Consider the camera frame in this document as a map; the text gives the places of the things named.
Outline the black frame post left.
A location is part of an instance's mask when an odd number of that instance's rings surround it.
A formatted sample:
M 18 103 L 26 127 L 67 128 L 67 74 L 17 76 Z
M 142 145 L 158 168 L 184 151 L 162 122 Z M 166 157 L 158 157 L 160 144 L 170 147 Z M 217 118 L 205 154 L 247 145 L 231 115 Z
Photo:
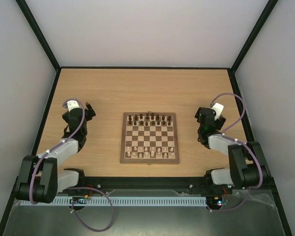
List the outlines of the black frame post left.
M 36 21 L 30 7 L 28 6 L 25 0 L 15 0 L 25 19 L 27 20 L 30 28 L 35 34 L 38 42 L 40 43 L 42 49 L 44 50 L 46 56 L 48 57 L 50 63 L 52 64 L 55 71 L 59 71 L 61 69 L 60 64 L 58 63 L 48 41 L 46 40 L 38 22 Z

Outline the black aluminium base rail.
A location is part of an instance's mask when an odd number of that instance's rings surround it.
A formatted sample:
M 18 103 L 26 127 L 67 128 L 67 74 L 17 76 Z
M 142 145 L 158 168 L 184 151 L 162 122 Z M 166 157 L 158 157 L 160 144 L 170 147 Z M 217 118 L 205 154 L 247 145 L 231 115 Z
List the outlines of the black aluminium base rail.
M 50 203 L 57 193 L 73 194 L 71 187 L 94 187 L 96 190 L 173 190 L 178 193 L 200 195 L 219 195 L 223 189 L 232 192 L 240 187 L 229 183 L 215 184 L 211 175 L 203 177 L 85 177 L 80 174 L 77 180 L 71 180 L 69 186 L 63 186 L 65 180 L 60 177 L 36 177 L 33 187 L 35 202 Z

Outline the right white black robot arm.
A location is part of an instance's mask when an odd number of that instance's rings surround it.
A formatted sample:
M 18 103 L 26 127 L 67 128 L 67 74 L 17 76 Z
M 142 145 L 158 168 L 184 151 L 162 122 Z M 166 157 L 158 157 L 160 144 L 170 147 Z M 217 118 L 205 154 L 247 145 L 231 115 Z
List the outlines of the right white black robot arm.
M 259 188 L 271 179 L 261 145 L 255 141 L 245 143 L 221 133 L 226 119 L 217 108 L 200 107 L 195 119 L 200 124 L 198 142 L 229 159 L 229 168 L 208 171 L 209 177 L 205 179 L 207 191 L 214 193 L 222 185 Z

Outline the wooden chess board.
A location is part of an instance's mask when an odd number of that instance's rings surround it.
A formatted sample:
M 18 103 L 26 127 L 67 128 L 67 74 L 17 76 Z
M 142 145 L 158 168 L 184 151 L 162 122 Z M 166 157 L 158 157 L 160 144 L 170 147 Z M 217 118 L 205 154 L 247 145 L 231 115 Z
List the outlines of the wooden chess board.
M 149 120 L 146 120 L 146 113 L 149 113 Z M 122 136 L 120 148 L 120 163 L 121 164 L 179 164 L 179 150 L 177 137 L 177 119 L 175 113 L 157 113 L 154 112 L 155 125 L 151 125 L 150 119 L 152 112 L 125 112 L 122 121 Z M 140 114 L 143 114 L 143 119 L 140 120 Z M 132 124 L 129 125 L 129 115 L 132 116 Z M 134 125 L 134 116 L 138 116 L 137 125 Z M 159 115 L 160 125 L 157 125 L 156 115 Z M 162 125 L 162 116 L 165 115 L 166 125 Z M 172 117 L 172 124 L 168 125 L 168 116 Z M 127 157 L 127 147 L 132 147 L 131 157 Z M 145 157 L 145 147 L 148 148 L 149 156 Z M 155 156 L 150 157 L 151 147 L 155 147 Z M 163 152 L 163 147 L 167 148 L 167 152 Z M 170 148 L 174 147 L 175 157 L 171 157 Z M 161 148 L 162 157 L 157 157 L 157 149 Z M 132 153 L 136 152 L 136 158 L 132 157 Z M 142 153 L 143 157 L 139 158 L 138 154 Z M 167 153 L 168 157 L 164 158 L 163 154 Z

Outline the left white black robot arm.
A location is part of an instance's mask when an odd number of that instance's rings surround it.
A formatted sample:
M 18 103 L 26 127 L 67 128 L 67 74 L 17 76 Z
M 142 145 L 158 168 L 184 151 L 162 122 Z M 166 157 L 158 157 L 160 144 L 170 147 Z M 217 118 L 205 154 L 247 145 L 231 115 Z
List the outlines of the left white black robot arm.
M 93 107 L 83 105 L 77 99 L 68 99 L 62 115 L 67 126 L 61 140 L 52 148 L 39 155 L 23 158 L 14 188 L 17 200 L 32 204 L 51 203 L 57 193 L 76 186 L 84 177 L 84 171 L 69 168 L 58 172 L 59 166 L 69 157 L 77 154 L 87 141 L 87 122 L 96 115 Z

